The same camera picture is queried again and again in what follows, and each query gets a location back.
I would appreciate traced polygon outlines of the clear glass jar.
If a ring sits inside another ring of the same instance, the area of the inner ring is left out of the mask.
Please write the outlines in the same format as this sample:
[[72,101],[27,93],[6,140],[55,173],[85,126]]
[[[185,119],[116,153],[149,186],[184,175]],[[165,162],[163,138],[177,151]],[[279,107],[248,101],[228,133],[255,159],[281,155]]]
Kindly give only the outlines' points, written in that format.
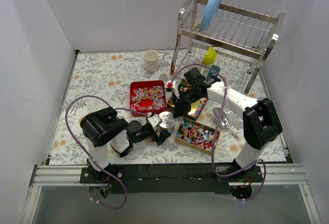
[[175,124],[171,125],[171,126],[165,126],[165,125],[160,125],[160,128],[163,132],[169,132],[169,133],[173,133],[174,132],[174,128],[175,128]]

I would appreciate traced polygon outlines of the red tin of swirl lollipops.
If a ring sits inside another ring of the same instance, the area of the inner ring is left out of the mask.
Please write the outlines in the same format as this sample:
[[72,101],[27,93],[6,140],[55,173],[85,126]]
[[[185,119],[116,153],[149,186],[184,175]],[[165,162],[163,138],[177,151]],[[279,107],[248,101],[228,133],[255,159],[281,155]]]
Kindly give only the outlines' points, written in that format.
[[162,80],[139,81],[130,84],[130,109],[133,117],[167,110],[165,85]]

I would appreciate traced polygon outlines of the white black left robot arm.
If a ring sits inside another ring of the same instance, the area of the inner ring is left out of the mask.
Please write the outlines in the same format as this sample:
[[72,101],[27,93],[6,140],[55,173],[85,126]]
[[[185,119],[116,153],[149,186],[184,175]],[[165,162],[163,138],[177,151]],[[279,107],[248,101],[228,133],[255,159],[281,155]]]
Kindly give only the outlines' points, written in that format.
[[138,120],[127,122],[124,118],[118,118],[112,107],[85,116],[80,122],[80,127],[87,140],[91,157],[87,160],[91,176],[99,183],[108,180],[108,145],[121,158],[133,150],[133,145],[147,138],[157,145],[162,145],[171,133],[162,129],[161,124],[162,119],[154,113],[147,114],[145,124]]

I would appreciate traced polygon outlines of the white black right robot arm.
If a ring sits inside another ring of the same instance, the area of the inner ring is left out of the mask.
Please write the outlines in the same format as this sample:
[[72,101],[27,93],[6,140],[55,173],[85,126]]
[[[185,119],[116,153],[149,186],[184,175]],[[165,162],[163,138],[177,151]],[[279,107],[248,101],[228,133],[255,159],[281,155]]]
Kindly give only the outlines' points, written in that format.
[[174,117],[188,113],[191,103],[200,98],[221,104],[218,117],[223,109],[228,108],[243,120],[245,144],[239,155],[233,160],[232,166],[223,173],[216,173],[219,178],[234,177],[237,181],[247,180],[251,176],[253,166],[261,162],[261,153],[267,145],[282,133],[282,125],[272,100],[258,100],[246,96],[227,85],[226,79],[215,71],[215,76],[206,78],[198,70],[199,64],[185,73],[185,79],[192,86],[181,91],[179,84],[172,78],[167,82],[167,91],[172,92]]

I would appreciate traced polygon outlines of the silver metal scoop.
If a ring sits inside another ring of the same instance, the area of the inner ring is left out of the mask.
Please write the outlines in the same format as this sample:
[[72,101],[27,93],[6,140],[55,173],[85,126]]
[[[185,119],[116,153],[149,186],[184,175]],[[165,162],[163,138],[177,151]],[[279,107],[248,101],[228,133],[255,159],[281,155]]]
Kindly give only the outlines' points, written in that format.
[[[220,108],[219,107],[214,107],[212,109],[213,114],[218,118],[219,114],[220,114]],[[236,134],[236,132],[230,127],[230,120],[228,118],[228,116],[226,115],[226,113],[223,111],[222,112],[222,116],[220,117],[220,123],[219,123],[220,128],[223,129],[228,129],[231,131],[232,135],[237,139],[238,135]]]

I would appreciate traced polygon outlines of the gold tin of ball lollipops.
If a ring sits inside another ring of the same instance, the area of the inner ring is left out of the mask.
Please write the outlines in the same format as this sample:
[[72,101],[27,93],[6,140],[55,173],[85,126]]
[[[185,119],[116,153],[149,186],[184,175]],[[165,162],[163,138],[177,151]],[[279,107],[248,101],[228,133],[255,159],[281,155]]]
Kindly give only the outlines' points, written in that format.
[[213,139],[216,145],[219,136],[220,131],[215,134],[214,128],[183,118],[175,135],[175,142],[211,155]]

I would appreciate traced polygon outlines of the gold tin of star candies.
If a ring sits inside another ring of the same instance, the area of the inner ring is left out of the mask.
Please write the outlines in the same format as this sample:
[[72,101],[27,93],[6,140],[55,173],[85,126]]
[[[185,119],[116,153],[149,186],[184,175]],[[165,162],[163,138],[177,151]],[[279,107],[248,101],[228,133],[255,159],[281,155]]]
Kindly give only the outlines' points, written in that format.
[[168,111],[175,113],[176,110],[183,111],[183,116],[185,118],[196,121],[201,115],[204,107],[206,106],[208,99],[205,97],[200,97],[196,99],[191,97],[192,85],[190,85],[186,80],[181,80],[178,82],[179,90],[179,102],[177,102],[175,94],[172,93],[171,97],[167,101]]

